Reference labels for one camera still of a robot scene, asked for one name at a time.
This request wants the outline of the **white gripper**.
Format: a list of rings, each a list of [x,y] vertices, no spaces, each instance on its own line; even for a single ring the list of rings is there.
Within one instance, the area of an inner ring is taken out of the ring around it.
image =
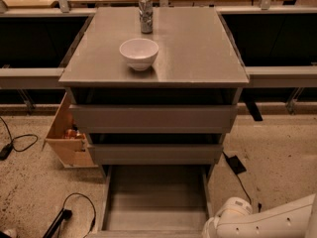
[[[251,205],[239,198],[230,197],[204,224],[203,238],[250,238],[251,228],[242,223],[253,213]]]

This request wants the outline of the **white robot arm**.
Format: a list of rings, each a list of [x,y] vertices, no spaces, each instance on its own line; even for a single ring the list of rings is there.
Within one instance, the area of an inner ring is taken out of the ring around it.
[[[203,238],[317,238],[317,195],[253,213],[239,197],[229,198],[204,225]]]

